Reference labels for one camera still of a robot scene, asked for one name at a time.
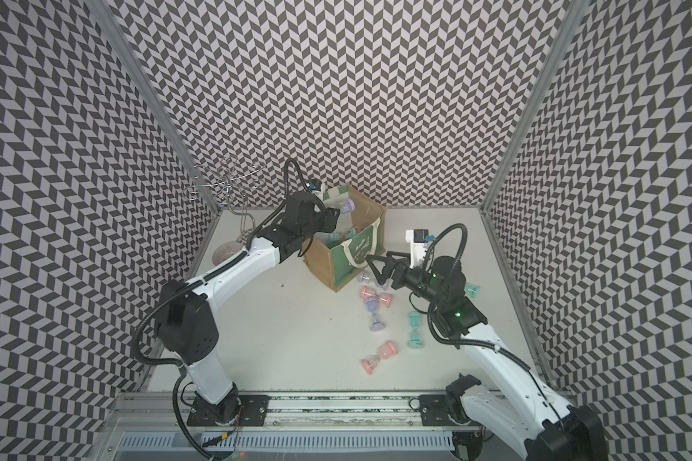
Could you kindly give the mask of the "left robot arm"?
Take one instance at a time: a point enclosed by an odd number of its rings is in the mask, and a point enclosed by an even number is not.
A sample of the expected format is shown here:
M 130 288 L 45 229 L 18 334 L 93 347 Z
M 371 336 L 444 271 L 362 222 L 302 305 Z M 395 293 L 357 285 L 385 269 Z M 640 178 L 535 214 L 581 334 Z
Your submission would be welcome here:
M 332 232 L 340 210 L 326 207 L 308 186 L 299 163 L 283 165 L 284 200 L 251 230 L 243 248 L 205 274 L 169 282 L 136 328 L 131 355 L 144 365 L 173 365 L 195 385 L 195 400 L 217 424 L 238 416 L 238 388 L 217 353 L 215 313 L 236 292 L 292 255 L 303 257 L 319 232 Z

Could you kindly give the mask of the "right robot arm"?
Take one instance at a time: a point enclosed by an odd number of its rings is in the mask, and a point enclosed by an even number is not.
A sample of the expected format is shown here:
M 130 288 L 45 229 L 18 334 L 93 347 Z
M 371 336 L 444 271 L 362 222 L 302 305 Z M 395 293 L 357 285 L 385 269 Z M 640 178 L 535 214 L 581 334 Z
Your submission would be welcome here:
M 427 301 L 432 338 L 466 353 L 502 394 L 496 398 L 475 376 L 461 376 L 445 390 L 448 414 L 458 424 L 484 426 L 525 460 L 609 459 L 600 416 L 546 384 L 466 295 L 461 259 L 468 236 L 461 223 L 437 236 L 414 230 L 409 252 L 365 259 L 379 284 Z

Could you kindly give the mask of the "green canvas Christmas bag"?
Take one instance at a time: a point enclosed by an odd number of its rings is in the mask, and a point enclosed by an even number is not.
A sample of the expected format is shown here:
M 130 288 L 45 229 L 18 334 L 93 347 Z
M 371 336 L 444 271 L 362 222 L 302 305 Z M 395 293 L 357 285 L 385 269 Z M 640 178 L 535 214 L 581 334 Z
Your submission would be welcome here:
M 335 231 L 356 228 L 359 234 L 338 245 L 326 245 L 324 232 L 319 232 L 313 244 L 304 248 L 305 265 L 311 274 L 330 290 L 338 292 L 349 284 L 361 271 L 367 268 L 368 255 L 384 253 L 384 228 L 386 227 L 386 207 L 378 204 L 353 186 L 344 184 L 326 190 L 324 203 L 330 200 L 352 199 L 356 209 L 338 217 Z

